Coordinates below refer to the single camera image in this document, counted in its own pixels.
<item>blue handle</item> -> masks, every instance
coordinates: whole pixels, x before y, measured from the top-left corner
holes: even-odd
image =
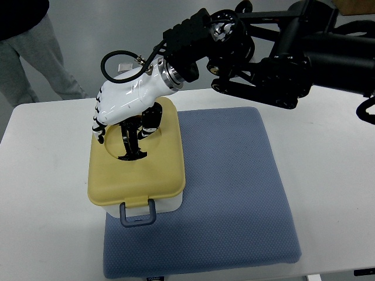
[[[156,208],[155,201],[153,199],[148,200],[148,207],[150,209],[150,217],[145,220],[139,221],[127,221],[127,213],[125,208],[125,202],[120,204],[120,223],[123,227],[142,227],[144,225],[153,224],[156,221]]]

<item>leg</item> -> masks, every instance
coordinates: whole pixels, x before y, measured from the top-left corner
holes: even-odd
[[[6,42],[0,42],[0,92],[11,106],[39,102],[31,89],[18,53]]]
[[[31,30],[12,37],[7,42],[46,77],[53,91],[63,100],[88,97],[74,77],[64,68],[60,46],[48,15]]]

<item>storage box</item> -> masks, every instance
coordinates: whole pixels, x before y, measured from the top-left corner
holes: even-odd
[[[103,145],[94,137],[91,141],[87,194],[113,217],[120,217],[122,203],[127,217],[149,214],[149,199],[155,201],[156,213],[174,211],[181,205],[185,167],[178,115],[169,99],[156,101],[163,108],[160,127],[139,140],[147,157],[117,159],[126,153],[120,126],[107,127]]]

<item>blue cushion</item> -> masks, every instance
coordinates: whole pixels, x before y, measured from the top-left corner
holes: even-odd
[[[183,202],[149,226],[107,214],[104,275],[150,277],[295,263],[292,214],[255,108],[179,112]]]

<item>black cable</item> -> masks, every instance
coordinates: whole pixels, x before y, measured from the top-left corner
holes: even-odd
[[[368,100],[365,100],[363,103],[359,105],[357,108],[357,116],[362,121],[368,122],[370,124],[375,125],[375,115],[369,114],[366,110],[370,107],[375,105],[375,96],[369,98]]]
[[[112,83],[116,83],[116,84],[127,83],[127,82],[130,82],[130,81],[134,80],[134,79],[137,79],[142,74],[144,74],[144,72],[147,71],[147,69],[150,66],[151,62],[153,61],[153,59],[155,58],[155,56],[159,53],[160,49],[163,47],[164,44],[165,44],[165,39],[163,41],[161,41],[157,46],[154,47],[154,50],[152,51],[152,53],[148,57],[148,59],[145,62],[145,64],[142,66],[141,70],[137,74],[135,74],[135,75],[133,75],[131,77],[128,77],[128,78],[125,78],[125,79],[114,79],[105,70],[105,63],[107,62],[107,60],[109,58],[111,58],[113,56],[117,56],[119,54],[124,54],[124,55],[127,55],[127,56],[131,56],[131,57],[133,57],[135,59],[137,59],[139,57],[137,54],[135,54],[133,52],[125,51],[125,50],[113,51],[111,53],[106,54],[103,57],[103,59],[101,60],[101,63],[100,63],[101,72],[103,73],[103,76],[108,81],[110,81]]]

